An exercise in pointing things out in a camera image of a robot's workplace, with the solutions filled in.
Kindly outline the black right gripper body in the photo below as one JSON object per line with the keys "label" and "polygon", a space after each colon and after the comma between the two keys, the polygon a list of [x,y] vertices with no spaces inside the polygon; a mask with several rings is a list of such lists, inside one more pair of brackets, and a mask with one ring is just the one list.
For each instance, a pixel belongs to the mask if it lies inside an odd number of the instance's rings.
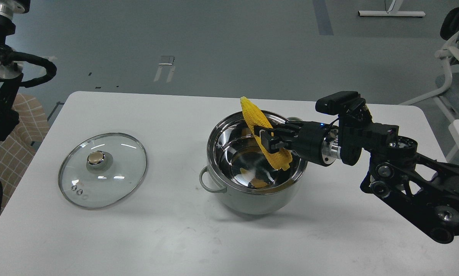
{"label": "black right gripper body", "polygon": [[322,154],[322,144],[329,133],[328,124],[315,121],[287,121],[287,126],[294,131],[287,149],[305,161],[321,166],[331,165],[330,158]]}

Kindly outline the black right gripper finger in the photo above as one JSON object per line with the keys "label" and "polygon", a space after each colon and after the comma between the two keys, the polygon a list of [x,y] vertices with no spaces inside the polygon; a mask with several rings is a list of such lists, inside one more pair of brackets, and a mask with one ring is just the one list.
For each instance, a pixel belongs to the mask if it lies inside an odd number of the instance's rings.
{"label": "black right gripper finger", "polygon": [[261,136],[266,133],[269,136],[296,136],[301,131],[303,122],[284,122],[271,125],[270,127],[254,126],[256,136]]}
{"label": "black right gripper finger", "polygon": [[258,136],[264,149],[275,154],[280,149],[293,150],[296,131],[291,129],[259,129]]}

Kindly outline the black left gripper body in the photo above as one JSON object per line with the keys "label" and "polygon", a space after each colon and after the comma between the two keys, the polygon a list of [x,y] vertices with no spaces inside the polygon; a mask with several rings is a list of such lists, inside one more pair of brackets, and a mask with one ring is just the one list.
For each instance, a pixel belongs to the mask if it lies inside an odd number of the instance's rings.
{"label": "black left gripper body", "polygon": [[0,0],[0,23],[12,23],[15,14],[28,13],[30,0]]}

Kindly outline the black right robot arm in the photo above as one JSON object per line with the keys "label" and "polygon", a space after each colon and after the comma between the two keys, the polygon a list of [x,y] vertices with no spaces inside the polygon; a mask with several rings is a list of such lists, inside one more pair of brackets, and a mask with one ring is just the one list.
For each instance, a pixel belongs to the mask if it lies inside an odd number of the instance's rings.
{"label": "black right robot arm", "polygon": [[459,236],[459,166],[417,152],[415,140],[399,136],[399,127],[374,123],[361,96],[317,101],[317,112],[336,115],[338,126],[287,121],[276,127],[254,126],[269,153],[293,151],[305,161],[329,166],[336,159],[353,166],[362,150],[370,153],[360,189],[374,194],[438,243]]}

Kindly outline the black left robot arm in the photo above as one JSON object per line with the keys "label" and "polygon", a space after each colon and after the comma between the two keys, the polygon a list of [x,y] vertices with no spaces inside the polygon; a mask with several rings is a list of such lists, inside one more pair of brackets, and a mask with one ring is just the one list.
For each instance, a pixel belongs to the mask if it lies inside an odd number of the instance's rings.
{"label": "black left robot arm", "polygon": [[57,70],[47,58],[6,44],[16,29],[13,16],[27,13],[30,6],[29,0],[0,0],[0,215],[34,156],[31,143],[48,131],[38,100],[18,91],[45,84]]}

